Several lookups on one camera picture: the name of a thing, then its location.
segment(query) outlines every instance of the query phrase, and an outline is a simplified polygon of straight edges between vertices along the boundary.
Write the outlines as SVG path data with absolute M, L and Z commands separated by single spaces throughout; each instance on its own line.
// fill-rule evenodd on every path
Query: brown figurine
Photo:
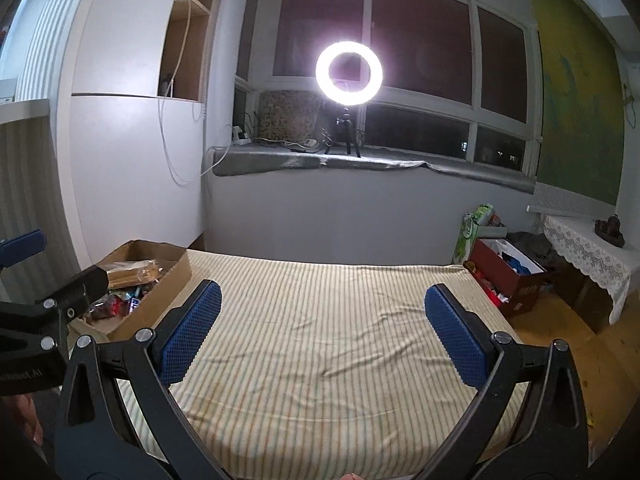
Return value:
M 596 220 L 595 233 L 604 241 L 616 247 L 622 248 L 625 246 L 625 237 L 620 232 L 620 218 L 618 218 L 618 215 L 610 217 L 606 222 L 604 220 Z

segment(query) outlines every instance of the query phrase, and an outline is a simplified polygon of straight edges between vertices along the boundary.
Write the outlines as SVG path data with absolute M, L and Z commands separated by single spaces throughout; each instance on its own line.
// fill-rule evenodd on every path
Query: human hand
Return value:
M 2 397 L 15 425 L 25 437 L 42 446 L 42 426 L 38 421 L 36 406 L 30 394 Z

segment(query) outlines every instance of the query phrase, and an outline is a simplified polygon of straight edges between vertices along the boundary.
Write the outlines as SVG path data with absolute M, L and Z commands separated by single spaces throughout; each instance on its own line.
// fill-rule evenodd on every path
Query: blue gripper pad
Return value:
M 41 253 L 46 246 L 47 238 L 39 230 L 0 242 L 0 269 L 11 267 L 34 254 Z
M 443 284 L 427 290 L 424 311 L 462 382 L 482 388 L 495 363 L 489 329 L 476 314 L 466 311 Z
M 162 385 L 168 387 L 184 379 L 221 307 L 220 286 L 203 280 L 183 306 L 169 311 L 160 322 L 152 356 Z

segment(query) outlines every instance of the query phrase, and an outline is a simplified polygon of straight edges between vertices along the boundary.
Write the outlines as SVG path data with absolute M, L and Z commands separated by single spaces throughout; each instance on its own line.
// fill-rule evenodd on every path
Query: open shelf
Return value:
M 214 0 L 193 0 L 191 2 L 174 2 L 164 38 L 164 51 L 160 65 L 158 94 L 162 81 L 170 78 L 178 63 L 180 48 L 187 27 L 187 16 L 191 6 L 191 21 L 184 54 L 180 68 L 175 75 L 173 92 L 169 97 L 200 101 L 202 99 L 203 81 L 208 73 L 204 51 L 210 48 L 211 31 L 209 30 L 210 8 Z

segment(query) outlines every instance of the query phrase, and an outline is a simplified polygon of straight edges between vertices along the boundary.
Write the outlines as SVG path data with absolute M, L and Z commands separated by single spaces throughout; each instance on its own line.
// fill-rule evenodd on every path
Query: red box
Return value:
M 532 274 L 521 276 L 496 252 L 498 248 L 516 258 Z M 504 317 L 516 316 L 531 311 L 540 296 L 540 287 L 548 280 L 549 273 L 536 262 L 527 258 L 507 240 L 484 240 L 478 238 L 469 260 L 482 271 L 485 278 L 495 285 L 509 301 L 498 306 Z

